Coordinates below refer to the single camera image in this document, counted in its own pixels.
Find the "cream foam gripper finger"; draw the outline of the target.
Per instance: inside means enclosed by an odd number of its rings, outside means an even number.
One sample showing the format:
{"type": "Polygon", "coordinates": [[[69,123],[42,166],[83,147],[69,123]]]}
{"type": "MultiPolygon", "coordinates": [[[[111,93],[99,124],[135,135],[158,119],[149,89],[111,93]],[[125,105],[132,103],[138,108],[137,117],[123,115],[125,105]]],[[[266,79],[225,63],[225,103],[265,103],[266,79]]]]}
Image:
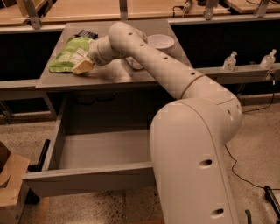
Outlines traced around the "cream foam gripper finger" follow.
{"type": "Polygon", "coordinates": [[[91,71],[94,66],[94,62],[91,59],[83,59],[73,66],[72,72],[77,75],[84,74],[91,71]]]}

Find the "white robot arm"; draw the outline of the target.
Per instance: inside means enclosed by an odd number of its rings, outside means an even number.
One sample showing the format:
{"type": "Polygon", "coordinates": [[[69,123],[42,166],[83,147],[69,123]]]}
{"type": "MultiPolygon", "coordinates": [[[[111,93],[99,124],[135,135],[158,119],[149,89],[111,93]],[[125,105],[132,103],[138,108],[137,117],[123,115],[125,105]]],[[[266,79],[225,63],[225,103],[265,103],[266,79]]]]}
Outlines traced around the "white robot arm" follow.
{"type": "Polygon", "coordinates": [[[150,154],[165,224],[239,224],[221,150],[242,122],[234,94],[148,45],[145,35],[116,22],[94,40],[89,58],[104,66],[134,58],[172,97],[150,126],[150,154]]]}

